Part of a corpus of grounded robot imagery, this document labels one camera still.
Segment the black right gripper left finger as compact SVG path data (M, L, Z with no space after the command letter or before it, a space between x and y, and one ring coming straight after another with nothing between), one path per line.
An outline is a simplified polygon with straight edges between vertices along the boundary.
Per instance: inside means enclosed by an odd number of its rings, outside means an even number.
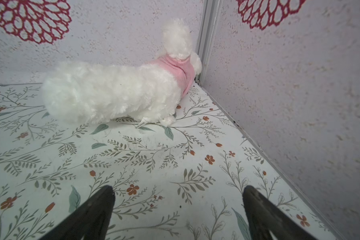
M104 240L115 204L111 186L104 186L41 240Z

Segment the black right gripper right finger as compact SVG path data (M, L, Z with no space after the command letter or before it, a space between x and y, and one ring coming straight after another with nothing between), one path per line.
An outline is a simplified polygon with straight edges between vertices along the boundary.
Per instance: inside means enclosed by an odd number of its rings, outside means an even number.
M253 240L316 240L253 186L246 186L243 203Z

